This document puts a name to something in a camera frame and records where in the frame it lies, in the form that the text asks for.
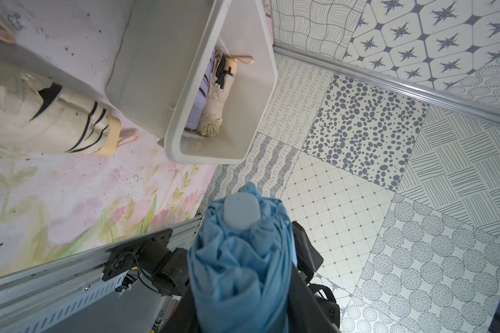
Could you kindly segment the white plastic storage box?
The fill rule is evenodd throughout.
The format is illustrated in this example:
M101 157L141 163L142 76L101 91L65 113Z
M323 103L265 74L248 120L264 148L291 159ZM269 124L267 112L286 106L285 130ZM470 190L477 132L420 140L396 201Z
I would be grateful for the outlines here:
M239 64L215 137L186 123L214 51ZM122 39L108 101L159 139L180 164L233 165L247 156L278 78L260 1L137 1Z

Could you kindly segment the beige umbrella black stripes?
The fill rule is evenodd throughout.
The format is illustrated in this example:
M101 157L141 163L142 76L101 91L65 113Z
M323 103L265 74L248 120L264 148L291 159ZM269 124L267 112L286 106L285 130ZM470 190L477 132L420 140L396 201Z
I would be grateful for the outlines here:
M26 152L111 156L138 135L102 103L18 73L0 80L0 145Z

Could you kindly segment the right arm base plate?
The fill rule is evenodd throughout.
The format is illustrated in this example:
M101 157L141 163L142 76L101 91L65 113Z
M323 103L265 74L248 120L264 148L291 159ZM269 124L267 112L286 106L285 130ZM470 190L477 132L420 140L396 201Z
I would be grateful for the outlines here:
M168 248L173 230L168 228L159 233L143 237L131 243L116 247L105 265L102 280L108 281L114 277L137 267L154 274L172 255Z

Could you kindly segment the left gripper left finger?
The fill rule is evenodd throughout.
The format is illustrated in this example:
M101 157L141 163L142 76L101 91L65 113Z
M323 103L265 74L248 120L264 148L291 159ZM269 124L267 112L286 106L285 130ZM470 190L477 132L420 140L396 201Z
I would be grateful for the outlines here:
M198 318L193 292L189 288L161 327L161 333L198 333Z

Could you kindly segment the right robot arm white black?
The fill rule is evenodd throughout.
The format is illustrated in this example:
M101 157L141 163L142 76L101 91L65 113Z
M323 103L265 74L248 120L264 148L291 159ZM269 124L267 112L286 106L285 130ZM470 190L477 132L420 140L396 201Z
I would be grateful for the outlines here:
M154 332L338 332L335 296L311 281L323 261L293 223L280 230L213 226L190 250L151 239L136 266L154 291L179 297Z

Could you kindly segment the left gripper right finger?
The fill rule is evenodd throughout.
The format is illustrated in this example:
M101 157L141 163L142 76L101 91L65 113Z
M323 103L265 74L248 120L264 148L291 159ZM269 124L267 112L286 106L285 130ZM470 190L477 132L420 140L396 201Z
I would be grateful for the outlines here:
M291 272L287 297L288 332L339 332L339 327L327 319L297 267L292 266Z

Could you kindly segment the lavender umbrella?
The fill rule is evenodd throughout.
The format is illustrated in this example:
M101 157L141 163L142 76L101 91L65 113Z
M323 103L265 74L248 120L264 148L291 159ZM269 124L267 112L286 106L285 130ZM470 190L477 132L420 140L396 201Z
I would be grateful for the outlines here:
M207 96L211 86L211 72L215 62L215 51L212 52L210 59L208 61L208 65L206 66L206 70L204 75L202 76L202 80L199 86L198 93L195 97L193 106L190 111L190 115L187 119L186 128L188 130L196 130L204 111Z

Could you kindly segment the sky blue long umbrella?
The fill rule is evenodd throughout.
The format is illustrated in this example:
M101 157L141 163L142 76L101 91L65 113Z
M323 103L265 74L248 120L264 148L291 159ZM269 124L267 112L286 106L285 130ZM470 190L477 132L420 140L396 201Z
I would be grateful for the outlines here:
M203 332L287 332L292 222L254 183L212 201L187 254Z

